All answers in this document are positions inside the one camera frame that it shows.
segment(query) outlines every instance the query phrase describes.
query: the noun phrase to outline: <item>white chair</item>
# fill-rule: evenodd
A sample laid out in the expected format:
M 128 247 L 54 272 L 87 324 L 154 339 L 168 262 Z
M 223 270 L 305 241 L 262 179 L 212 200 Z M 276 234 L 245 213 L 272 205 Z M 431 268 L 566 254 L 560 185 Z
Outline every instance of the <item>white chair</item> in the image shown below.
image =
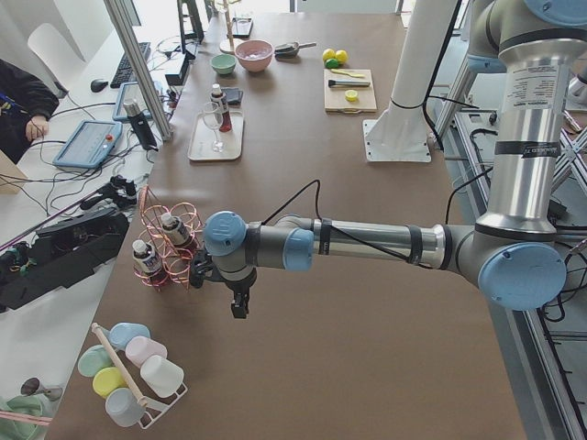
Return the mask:
M 43 23 L 28 36 L 28 47 L 52 71 L 60 85 L 69 90 L 85 68 L 63 35 L 50 23 Z

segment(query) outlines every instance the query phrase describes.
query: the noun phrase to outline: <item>wine glass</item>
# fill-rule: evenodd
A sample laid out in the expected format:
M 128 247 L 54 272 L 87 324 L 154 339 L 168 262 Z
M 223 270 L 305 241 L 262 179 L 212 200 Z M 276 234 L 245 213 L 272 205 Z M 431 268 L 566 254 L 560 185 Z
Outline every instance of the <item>wine glass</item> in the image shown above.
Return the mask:
M 218 103 L 205 103 L 202 107 L 202 120 L 206 127 L 214 131 L 216 140 L 212 141 L 212 151 L 221 152 L 224 150 L 224 142 L 220 140 L 218 129 L 222 126 L 222 109 Z

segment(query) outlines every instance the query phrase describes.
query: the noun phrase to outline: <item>person's hand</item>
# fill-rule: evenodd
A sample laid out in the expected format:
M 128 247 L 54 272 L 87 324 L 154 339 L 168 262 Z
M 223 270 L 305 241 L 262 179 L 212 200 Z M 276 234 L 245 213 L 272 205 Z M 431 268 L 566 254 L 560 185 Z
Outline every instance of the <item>person's hand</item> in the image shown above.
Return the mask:
M 25 128 L 25 134 L 28 142 L 32 142 L 36 138 L 45 136 L 49 132 L 49 121 L 43 115 L 34 115 L 30 118 Z

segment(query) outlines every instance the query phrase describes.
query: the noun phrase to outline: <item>sauce bottle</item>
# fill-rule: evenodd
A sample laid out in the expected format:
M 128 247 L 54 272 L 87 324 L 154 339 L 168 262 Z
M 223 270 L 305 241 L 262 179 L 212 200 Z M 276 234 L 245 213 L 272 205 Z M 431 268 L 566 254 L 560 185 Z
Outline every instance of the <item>sauce bottle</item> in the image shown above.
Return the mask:
M 197 250 L 197 243 L 182 219 L 171 213 L 163 213 L 161 216 L 163 234 L 176 248 L 189 250 L 192 254 Z
M 135 240 L 132 244 L 133 258 L 143 275 L 149 278 L 153 286 L 161 286 L 169 280 L 169 274 L 163 267 L 163 260 L 151 243 Z
M 230 120 L 230 109 L 228 108 L 227 94 L 222 91 L 220 84 L 212 84 L 212 93 L 210 100 L 217 103 L 222 109 L 222 126 L 219 130 L 223 133 L 232 129 L 232 121 Z

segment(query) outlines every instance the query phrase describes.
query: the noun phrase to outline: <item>plastic cup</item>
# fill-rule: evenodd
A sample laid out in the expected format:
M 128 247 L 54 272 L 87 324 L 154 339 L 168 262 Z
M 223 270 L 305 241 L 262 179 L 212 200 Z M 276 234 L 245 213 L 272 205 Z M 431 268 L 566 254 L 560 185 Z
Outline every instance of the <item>plastic cup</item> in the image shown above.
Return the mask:
M 91 346 L 80 356 L 77 361 L 77 370 L 82 376 L 92 378 L 101 369 L 112 367 L 112 359 L 106 353 L 103 346 Z
M 163 344 L 153 341 L 148 337 L 135 336 L 127 344 L 125 354 L 128 360 L 140 368 L 153 355 L 167 358 L 167 348 Z
M 137 399 L 128 388 L 112 391 L 106 398 L 105 408 L 114 423 L 123 428 L 138 423 L 145 413 L 145 408 L 137 403 Z
M 124 350 L 130 340 L 135 336 L 150 337 L 150 331 L 143 324 L 118 323 L 110 329 L 108 340 L 115 348 Z
M 159 397 L 169 397 L 183 383 L 183 369 L 165 357 L 153 355 L 140 368 L 140 377 Z
M 112 391 L 126 386 L 127 384 L 122 378 L 120 370 L 116 367 L 101 369 L 94 376 L 94 381 L 92 382 L 92 387 L 94 388 L 95 393 L 104 399 L 108 397 Z

